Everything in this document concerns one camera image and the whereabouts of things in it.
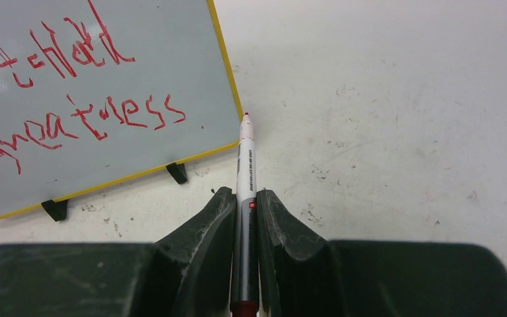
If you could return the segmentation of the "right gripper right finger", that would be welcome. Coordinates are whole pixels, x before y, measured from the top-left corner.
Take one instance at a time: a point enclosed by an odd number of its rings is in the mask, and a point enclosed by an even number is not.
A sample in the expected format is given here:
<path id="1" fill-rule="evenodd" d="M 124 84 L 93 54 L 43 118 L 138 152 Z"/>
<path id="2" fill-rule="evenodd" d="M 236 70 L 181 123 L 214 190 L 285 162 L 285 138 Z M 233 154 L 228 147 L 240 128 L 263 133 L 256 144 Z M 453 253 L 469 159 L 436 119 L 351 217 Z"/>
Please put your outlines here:
<path id="1" fill-rule="evenodd" d="M 473 244 L 326 240 L 257 193 L 262 316 L 507 316 L 507 270 Z"/>

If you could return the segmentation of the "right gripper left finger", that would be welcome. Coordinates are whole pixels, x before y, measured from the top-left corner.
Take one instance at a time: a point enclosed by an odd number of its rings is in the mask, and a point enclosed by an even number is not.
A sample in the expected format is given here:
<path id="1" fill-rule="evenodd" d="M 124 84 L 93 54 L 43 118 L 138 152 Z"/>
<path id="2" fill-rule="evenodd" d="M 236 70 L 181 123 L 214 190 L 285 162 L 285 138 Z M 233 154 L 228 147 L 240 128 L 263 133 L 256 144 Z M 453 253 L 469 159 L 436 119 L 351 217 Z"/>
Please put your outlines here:
<path id="1" fill-rule="evenodd" d="M 0 316 L 229 316 L 236 197 L 155 243 L 0 244 Z"/>

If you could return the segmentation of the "red white marker pen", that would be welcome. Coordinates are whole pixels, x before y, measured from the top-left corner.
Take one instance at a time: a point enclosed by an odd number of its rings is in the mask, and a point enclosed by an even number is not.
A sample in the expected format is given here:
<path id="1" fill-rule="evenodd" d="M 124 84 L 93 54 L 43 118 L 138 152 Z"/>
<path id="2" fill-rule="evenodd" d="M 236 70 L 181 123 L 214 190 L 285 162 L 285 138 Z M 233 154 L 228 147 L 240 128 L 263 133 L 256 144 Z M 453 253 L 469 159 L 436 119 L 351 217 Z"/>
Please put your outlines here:
<path id="1" fill-rule="evenodd" d="M 245 113 L 240 124 L 236 176 L 236 222 L 232 258 L 230 311 L 256 316 L 259 310 L 257 184 L 254 127 Z"/>

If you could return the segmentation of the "yellow framed whiteboard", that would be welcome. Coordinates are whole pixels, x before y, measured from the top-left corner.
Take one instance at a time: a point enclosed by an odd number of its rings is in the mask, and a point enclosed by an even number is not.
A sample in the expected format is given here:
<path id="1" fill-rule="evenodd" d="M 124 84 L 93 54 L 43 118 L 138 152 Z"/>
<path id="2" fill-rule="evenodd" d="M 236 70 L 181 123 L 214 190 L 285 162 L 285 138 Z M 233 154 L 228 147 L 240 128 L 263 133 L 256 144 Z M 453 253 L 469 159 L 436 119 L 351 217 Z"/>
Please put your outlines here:
<path id="1" fill-rule="evenodd" d="M 229 149 L 213 1 L 0 1 L 0 219 Z"/>

